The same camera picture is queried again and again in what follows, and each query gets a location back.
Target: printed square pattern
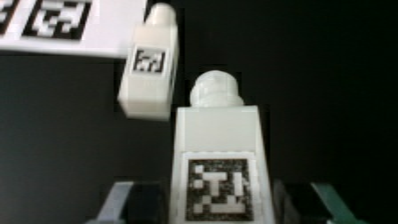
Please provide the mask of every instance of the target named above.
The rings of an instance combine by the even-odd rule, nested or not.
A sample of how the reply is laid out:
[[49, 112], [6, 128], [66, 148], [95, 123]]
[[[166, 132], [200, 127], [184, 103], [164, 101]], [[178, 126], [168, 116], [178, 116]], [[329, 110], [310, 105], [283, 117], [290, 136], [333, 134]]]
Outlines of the printed square pattern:
[[0, 0], [0, 35], [4, 35], [20, 0]]
[[248, 159], [189, 160], [187, 221], [253, 221]]
[[138, 47], [134, 73], [161, 75], [166, 69], [166, 50]]
[[24, 36], [82, 40], [91, 0], [38, 0]]

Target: black square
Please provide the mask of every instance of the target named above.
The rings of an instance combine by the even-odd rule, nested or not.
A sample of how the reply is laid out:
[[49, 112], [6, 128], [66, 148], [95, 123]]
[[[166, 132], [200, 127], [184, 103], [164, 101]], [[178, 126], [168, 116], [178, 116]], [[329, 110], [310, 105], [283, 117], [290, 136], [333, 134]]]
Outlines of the black square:
[[20, 0], [0, 1], [0, 35], [6, 34]]
[[38, 0], [24, 36], [82, 40], [91, 1]]
[[166, 69], [166, 50], [139, 47], [134, 59], [134, 72], [161, 75]]
[[[242, 194], [237, 195], [235, 174], [241, 174]], [[226, 179], [219, 181], [219, 195], [212, 193], [212, 183], [207, 181], [207, 175], [221, 174]], [[241, 211], [216, 210], [228, 203], [228, 197], [233, 198]], [[253, 221], [253, 196], [249, 180], [249, 162], [248, 159], [201, 159], [189, 161], [189, 183], [187, 183], [187, 221]]]

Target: rounded top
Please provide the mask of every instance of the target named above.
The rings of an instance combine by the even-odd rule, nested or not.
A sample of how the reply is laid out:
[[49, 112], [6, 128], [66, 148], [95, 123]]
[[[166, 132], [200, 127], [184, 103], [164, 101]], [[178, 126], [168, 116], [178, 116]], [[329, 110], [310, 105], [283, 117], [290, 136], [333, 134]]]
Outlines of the rounded top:
[[244, 100], [239, 96], [237, 80], [226, 72], [214, 70], [200, 76], [191, 91], [191, 104], [193, 107], [232, 107], [244, 105]]
[[152, 8], [146, 25], [173, 26], [177, 25], [177, 12], [170, 4], [157, 3]]

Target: black background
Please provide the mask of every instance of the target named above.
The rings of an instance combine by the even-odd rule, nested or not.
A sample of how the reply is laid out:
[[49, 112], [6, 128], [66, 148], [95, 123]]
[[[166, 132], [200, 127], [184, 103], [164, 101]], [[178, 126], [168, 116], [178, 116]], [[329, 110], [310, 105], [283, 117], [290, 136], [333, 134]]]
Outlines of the black background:
[[[200, 74], [228, 71], [248, 104], [271, 111], [271, 178], [333, 182], [358, 216], [395, 223], [393, 7], [372, 1], [171, 4], [182, 34], [175, 107], [189, 105]], [[84, 223], [114, 181], [170, 184], [175, 119], [125, 118], [123, 66], [109, 58], [2, 52], [2, 224]]]

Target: white plastic piece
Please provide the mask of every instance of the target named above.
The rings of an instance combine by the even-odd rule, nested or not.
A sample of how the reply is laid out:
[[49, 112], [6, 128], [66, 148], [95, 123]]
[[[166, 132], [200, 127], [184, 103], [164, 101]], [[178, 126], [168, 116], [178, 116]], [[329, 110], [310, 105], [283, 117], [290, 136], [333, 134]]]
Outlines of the white plastic piece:
[[98, 217], [95, 220], [90, 220], [86, 224], [125, 224], [125, 220], [122, 220], [122, 212], [132, 187], [132, 181], [114, 183]]
[[120, 89], [120, 103], [130, 118], [168, 120], [178, 65], [177, 13], [155, 4], [146, 24], [138, 26]]
[[258, 107], [244, 106], [228, 73], [203, 74], [191, 102], [177, 119], [170, 223], [276, 224]]

